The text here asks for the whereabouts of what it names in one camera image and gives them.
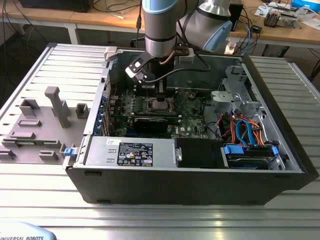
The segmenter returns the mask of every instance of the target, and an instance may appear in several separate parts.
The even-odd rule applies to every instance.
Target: blue tab
[[[228,146],[225,146],[224,147],[224,153],[227,155],[227,154],[230,154],[230,150],[228,148]]]
[[[272,152],[275,156],[278,156],[279,155],[279,151],[278,151],[278,148],[276,146],[273,146],[272,147]]]
[[[63,154],[65,157],[74,157],[76,155],[76,149],[66,148]]]
[[[242,146],[239,145],[227,145],[224,147],[225,154],[245,154]]]

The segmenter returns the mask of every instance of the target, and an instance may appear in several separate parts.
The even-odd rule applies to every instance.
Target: motherboard
[[[176,89],[171,97],[136,95],[134,90],[111,96],[110,135],[135,138],[208,138],[202,117],[206,100],[196,90]]]

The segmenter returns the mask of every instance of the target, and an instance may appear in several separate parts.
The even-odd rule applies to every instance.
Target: warning label
[[[152,167],[153,144],[152,143],[127,143],[119,144],[117,164],[119,166]]]

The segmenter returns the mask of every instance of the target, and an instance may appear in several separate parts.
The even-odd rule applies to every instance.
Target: white sticker
[[[121,143],[121,139],[111,139],[111,138],[108,138],[106,140],[106,144],[107,145],[119,145]]]

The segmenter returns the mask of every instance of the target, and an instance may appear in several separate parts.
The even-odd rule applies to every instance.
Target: circuit board
[[[175,97],[158,102],[155,97],[136,96],[126,90],[114,97],[111,118],[114,122],[112,135],[135,138],[208,138],[201,110],[203,97],[196,92],[180,89]],[[133,127],[136,118],[152,118],[167,121],[166,132],[139,133]]]

